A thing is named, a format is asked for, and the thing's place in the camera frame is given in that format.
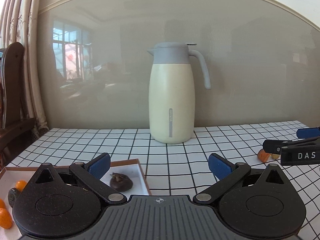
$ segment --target dark green fruit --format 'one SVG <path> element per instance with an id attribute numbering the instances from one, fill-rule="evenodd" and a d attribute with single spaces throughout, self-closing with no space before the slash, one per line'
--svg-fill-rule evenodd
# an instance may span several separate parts
<path id="1" fill-rule="evenodd" d="M 8 202 L 11 207 L 13 207 L 14 203 L 16 202 L 16 200 L 20 194 L 21 194 L 21 192 L 18 189 L 16 189 L 15 187 L 9 190 Z"/>
<path id="2" fill-rule="evenodd" d="M 112 173 L 112 179 L 110 180 L 110 187 L 119 191 L 124 192 L 132 188 L 132 180 L 124 174 Z"/>

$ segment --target gray ribbed plate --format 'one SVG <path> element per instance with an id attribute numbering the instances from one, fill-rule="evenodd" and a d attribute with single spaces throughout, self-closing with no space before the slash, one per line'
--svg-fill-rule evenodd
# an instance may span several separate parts
<path id="1" fill-rule="evenodd" d="M 23 240 L 33 238 L 24 236 Z M 245 240 L 226 228 L 213 209 L 187 196 L 132 196 L 107 208 L 101 219 L 70 240 Z M 288 240 L 298 239 L 291 236 Z"/>

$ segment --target cardboard box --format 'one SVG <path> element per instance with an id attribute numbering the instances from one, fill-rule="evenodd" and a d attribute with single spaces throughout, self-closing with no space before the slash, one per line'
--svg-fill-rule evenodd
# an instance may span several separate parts
<path id="1" fill-rule="evenodd" d="M 16 182 L 19 180 L 29 181 L 37 169 L 38 167 L 5 167 L 0 172 L 0 198 L 4 200 L 11 216 L 12 208 L 8 203 L 8 191 L 15 187 Z M 133 181 L 132 189 L 123 192 L 127 198 L 130 195 L 151 195 L 138 159 L 111 162 L 109 171 L 101 178 L 101 181 L 109 185 L 113 172 L 123 173 Z M 14 222 L 10 229 L 0 227 L 0 240 L 17 240 L 20 237 L 21 233 Z"/>

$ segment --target table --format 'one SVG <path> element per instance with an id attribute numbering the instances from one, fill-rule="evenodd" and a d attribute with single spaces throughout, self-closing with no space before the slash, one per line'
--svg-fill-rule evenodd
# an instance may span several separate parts
<path id="1" fill-rule="evenodd" d="M 154 140 L 149 129 L 59 129 L 53 128 L 34 142 L 8 166 L 70 165 L 89 161 L 108 152 L 111 161 L 140 160 L 153 195 L 190 195 L 214 184 L 218 179 L 208 168 L 208 157 L 215 152 L 232 163 L 246 162 L 265 168 L 278 160 L 262 163 L 257 153 L 268 139 L 296 140 L 299 121 L 271 122 L 194 129 L 190 140 L 164 144 Z M 280 167 L 306 205 L 307 217 L 299 235 L 304 240 L 320 240 L 319 165 Z"/>

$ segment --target pitcher lid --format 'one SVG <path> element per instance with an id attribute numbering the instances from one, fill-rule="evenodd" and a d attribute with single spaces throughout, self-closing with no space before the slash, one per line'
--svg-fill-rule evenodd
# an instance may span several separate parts
<path id="1" fill-rule="evenodd" d="M 155 49 L 159 48 L 169 48 L 169 47 L 178 47 L 178 48 L 188 48 L 188 45 L 186 43 L 181 42 L 161 42 L 155 45 Z"/>

